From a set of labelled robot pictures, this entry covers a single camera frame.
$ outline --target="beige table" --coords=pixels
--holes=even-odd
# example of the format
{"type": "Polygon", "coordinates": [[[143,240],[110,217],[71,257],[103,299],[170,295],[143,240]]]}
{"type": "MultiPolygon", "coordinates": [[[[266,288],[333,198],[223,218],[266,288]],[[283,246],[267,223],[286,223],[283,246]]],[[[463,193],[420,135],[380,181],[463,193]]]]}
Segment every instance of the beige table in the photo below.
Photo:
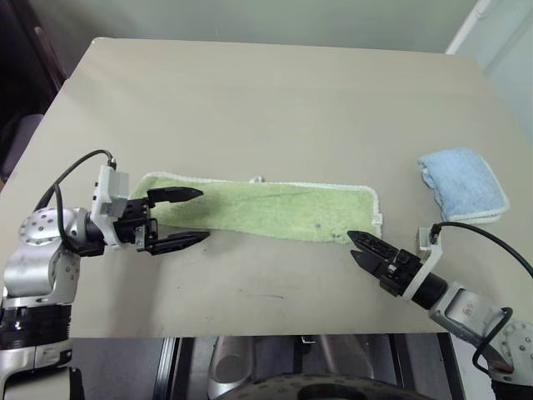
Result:
{"type": "MultiPolygon", "coordinates": [[[[0,195],[0,259],[19,223],[74,159],[108,148],[131,186],[144,173],[368,185],[384,238],[413,249],[439,220],[417,158],[469,147],[510,201],[487,225],[533,259],[531,144],[468,58],[240,43],[98,39],[65,82],[0,195]]],[[[63,185],[88,207],[104,159],[63,185]]],[[[497,246],[447,228],[436,272],[531,320],[531,280],[497,246]]],[[[392,333],[441,330],[352,261],[350,246],[214,232],[164,257],[107,251],[82,261],[78,337],[392,333]]]]}

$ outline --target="white pipe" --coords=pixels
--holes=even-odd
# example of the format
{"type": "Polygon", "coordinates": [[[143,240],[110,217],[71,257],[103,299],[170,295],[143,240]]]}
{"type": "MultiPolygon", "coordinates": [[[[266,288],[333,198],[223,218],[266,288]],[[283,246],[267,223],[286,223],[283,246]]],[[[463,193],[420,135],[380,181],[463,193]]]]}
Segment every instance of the white pipe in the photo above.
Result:
{"type": "Polygon", "coordinates": [[[466,20],[463,22],[459,31],[457,31],[455,37],[451,41],[450,45],[446,49],[446,54],[455,54],[465,41],[468,34],[471,32],[472,28],[476,25],[477,21],[484,17],[484,13],[487,8],[491,5],[492,0],[477,0],[476,5],[466,17],[466,20]]]}

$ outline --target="green towel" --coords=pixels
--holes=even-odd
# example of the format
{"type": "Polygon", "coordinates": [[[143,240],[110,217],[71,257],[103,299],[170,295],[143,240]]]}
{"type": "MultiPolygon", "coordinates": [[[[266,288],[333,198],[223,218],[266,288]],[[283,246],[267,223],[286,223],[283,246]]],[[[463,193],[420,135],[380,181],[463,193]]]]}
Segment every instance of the green towel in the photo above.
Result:
{"type": "Polygon", "coordinates": [[[186,186],[204,195],[189,202],[160,202],[152,210],[162,225],[226,229],[274,238],[348,243],[348,230],[381,235],[376,192],[368,187],[316,183],[230,182],[146,175],[132,198],[147,190],[186,186]]]}

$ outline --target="blue towel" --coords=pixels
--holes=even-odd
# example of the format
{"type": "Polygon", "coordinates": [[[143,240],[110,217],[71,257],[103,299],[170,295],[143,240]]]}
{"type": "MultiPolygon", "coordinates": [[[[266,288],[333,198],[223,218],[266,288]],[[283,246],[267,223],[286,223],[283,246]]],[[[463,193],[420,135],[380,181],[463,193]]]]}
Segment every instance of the blue towel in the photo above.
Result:
{"type": "Polygon", "coordinates": [[[444,221],[491,223],[509,209],[489,164],[468,148],[434,152],[421,157],[418,164],[444,221]]]}

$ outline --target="towel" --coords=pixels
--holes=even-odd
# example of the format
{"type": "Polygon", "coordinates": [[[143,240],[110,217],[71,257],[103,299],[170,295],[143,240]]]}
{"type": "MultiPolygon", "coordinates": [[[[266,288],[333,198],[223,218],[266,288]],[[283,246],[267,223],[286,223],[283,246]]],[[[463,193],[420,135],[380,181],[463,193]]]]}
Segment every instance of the towel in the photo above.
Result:
{"type": "Polygon", "coordinates": [[[491,223],[509,209],[489,164],[468,148],[434,152],[421,157],[418,164],[444,221],[491,223]]]}
{"type": "Polygon", "coordinates": [[[155,172],[138,183],[131,197],[172,186],[196,188],[204,195],[189,202],[158,203],[152,215],[162,225],[312,242],[349,243],[346,231],[354,229],[381,235],[377,194],[364,186],[230,182],[155,172]]]}

